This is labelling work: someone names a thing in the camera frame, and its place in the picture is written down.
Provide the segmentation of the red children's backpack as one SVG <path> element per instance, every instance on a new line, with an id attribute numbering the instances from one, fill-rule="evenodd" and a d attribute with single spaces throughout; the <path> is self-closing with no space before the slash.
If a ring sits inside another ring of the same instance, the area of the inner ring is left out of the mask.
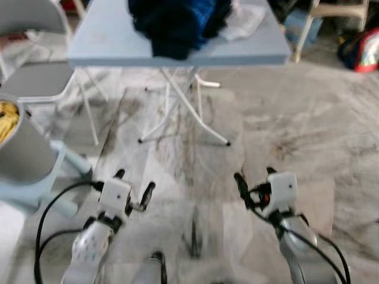
<path id="1" fill-rule="evenodd" d="M 379 28 L 373 28 L 340 44 L 336 56 L 347 69 L 357 73 L 371 73 L 379 66 L 376 59 L 378 48 Z"/>

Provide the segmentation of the yellow garment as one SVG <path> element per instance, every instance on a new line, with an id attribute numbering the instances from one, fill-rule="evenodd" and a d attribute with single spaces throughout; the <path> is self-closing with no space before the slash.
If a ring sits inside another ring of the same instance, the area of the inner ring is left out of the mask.
<path id="1" fill-rule="evenodd" d="M 16 103 L 0 101 L 0 143 L 16 130 L 20 119 L 20 112 Z"/>

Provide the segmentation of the beige plastic chair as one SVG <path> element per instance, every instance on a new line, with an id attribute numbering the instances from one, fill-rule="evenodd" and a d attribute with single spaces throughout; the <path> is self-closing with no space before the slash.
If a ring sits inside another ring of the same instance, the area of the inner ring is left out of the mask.
<path id="1" fill-rule="evenodd" d="M 368 21 L 369 5 L 370 0 L 360 0 L 358 4 L 323 4 L 320 0 L 311 0 L 304 30 L 301 32 L 300 41 L 295 46 L 291 60 L 294 63 L 300 61 L 307 33 L 315 17 L 355 17 L 359 21 L 358 31 L 362 32 Z"/>

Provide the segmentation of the light grey folding table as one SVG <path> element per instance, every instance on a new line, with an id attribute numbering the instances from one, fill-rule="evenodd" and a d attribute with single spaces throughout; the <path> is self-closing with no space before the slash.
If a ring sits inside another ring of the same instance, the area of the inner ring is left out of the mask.
<path id="1" fill-rule="evenodd" d="M 158 69 L 170 91 L 193 119 L 220 143 L 231 142 L 207 125 L 201 108 L 195 108 L 186 91 L 203 67 L 255 67 L 284 65 L 290 59 L 281 26 L 267 0 L 240 0 L 242 4 L 262 7 L 262 22 L 252 35 L 241 40 L 210 40 L 186 60 L 163 59 L 152 55 L 149 40 L 138 33 L 127 9 L 127 0 L 91 0 L 68 46 L 68 62 L 73 67 L 148 67 Z"/>

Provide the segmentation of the black garment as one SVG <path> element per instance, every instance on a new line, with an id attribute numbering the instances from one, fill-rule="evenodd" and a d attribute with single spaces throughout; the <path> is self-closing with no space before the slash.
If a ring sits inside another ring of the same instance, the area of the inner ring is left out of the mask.
<path id="1" fill-rule="evenodd" d="M 154 57 L 186 60 L 205 45 L 182 0 L 127 0 L 136 31 L 148 38 Z"/>

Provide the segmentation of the silver left robot leg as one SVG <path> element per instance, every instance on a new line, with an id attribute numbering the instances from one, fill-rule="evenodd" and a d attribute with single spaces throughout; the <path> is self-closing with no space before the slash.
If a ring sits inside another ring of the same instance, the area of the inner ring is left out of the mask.
<path id="1" fill-rule="evenodd" d="M 162 251 L 154 251 L 138 268 L 131 284 L 168 284 L 165 255 Z"/>

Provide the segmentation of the light blue box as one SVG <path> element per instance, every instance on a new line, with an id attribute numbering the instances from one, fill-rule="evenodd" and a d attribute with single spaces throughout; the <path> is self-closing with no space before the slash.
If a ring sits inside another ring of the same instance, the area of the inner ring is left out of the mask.
<path id="1" fill-rule="evenodd" d="M 308 12 L 303 9 L 293 9 L 287 14 L 284 21 L 285 36 L 286 39 L 296 45 L 300 41 L 301 32 L 303 32 L 305 27 L 305 19 L 308 16 Z M 322 26 L 323 18 L 315 17 L 311 22 L 311 27 L 306 36 L 305 47 L 315 43 L 317 36 L 319 35 L 320 27 Z"/>

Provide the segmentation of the grey folding chair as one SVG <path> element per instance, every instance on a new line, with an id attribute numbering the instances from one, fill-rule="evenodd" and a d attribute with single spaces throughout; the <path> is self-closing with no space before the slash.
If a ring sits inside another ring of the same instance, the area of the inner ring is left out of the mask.
<path id="1" fill-rule="evenodd" d="M 70 44 L 73 30 L 64 9 L 55 0 L 0 0 L 0 36 L 41 31 L 64 36 Z M 26 62 L 7 73 L 4 67 L 2 49 L 0 49 L 0 93 L 16 98 L 20 103 L 53 104 L 62 99 L 76 83 L 89 119 L 92 138 L 100 144 L 97 125 L 92 107 L 85 94 L 84 74 L 93 84 L 98 94 L 106 98 L 105 89 L 94 74 L 85 67 L 73 67 L 68 60 L 43 60 L 43 62 Z"/>

